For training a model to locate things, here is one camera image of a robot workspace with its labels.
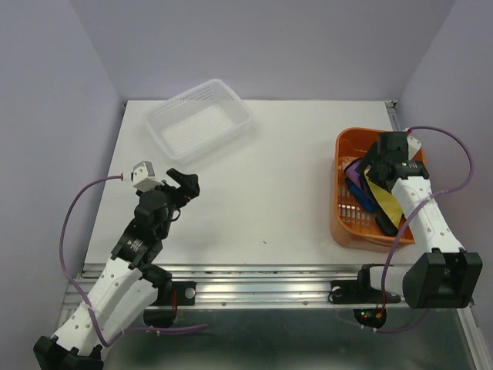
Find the purple black-edged towel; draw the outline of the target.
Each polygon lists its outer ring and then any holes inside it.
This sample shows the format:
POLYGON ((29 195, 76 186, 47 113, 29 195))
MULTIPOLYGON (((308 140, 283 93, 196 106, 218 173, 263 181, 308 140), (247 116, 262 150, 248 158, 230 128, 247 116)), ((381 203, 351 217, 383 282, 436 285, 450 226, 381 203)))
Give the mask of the purple black-edged towel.
POLYGON ((344 169, 344 175, 349 179, 354 185, 356 185, 360 190, 368 190, 367 181, 361 173, 357 170, 362 159, 358 158, 350 162, 344 169))

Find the yellow black-edged towel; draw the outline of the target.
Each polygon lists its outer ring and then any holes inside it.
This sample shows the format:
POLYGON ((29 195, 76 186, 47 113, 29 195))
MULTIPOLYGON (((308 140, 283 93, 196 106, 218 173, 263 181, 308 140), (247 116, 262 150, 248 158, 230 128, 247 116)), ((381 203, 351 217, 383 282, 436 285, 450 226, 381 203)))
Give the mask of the yellow black-edged towel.
POLYGON ((376 203, 383 210, 390 222, 395 227, 399 227, 401 218, 403 217, 401 206, 389 192, 369 179, 369 176, 367 175, 368 172, 369 170, 365 170, 364 177, 367 181, 371 194, 376 200, 376 203))

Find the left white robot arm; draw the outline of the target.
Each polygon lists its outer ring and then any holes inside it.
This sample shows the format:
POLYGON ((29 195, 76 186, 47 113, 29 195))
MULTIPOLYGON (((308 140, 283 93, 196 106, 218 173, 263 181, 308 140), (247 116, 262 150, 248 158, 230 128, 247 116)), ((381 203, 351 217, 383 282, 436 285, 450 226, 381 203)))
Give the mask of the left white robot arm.
POLYGON ((152 164, 142 161, 130 174, 118 175, 136 189, 139 202, 133 218, 112 249, 106 265, 89 292, 67 274, 82 301, 53 335, 42 336, 33 351, 42 369, 102 369, 104 359, 132 323, 152 303, 171 296, 172 275, 153 263, 163 249, 172 223, 200 194, 196 174, 173 168, 169 185, 158 180, 152 164))

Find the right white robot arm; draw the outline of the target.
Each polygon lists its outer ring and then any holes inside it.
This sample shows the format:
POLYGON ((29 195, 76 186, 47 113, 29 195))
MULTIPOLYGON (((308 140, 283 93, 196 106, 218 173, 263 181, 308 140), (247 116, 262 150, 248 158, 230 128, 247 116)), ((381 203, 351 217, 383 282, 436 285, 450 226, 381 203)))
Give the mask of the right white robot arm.
POLYGON ((383 132, 363 158, 359 170, 390 193, 405 222, 393 245, 409 230, 421 256, 406 269, 387 259, 364 265, 354 282, 355 294, 371 301, 380 293, 401 296, 410 308, 465 308, 483 267, 476 252, 467 252, 448 226, 431 189, 430 175, 409 155, 407 132, 383 132))

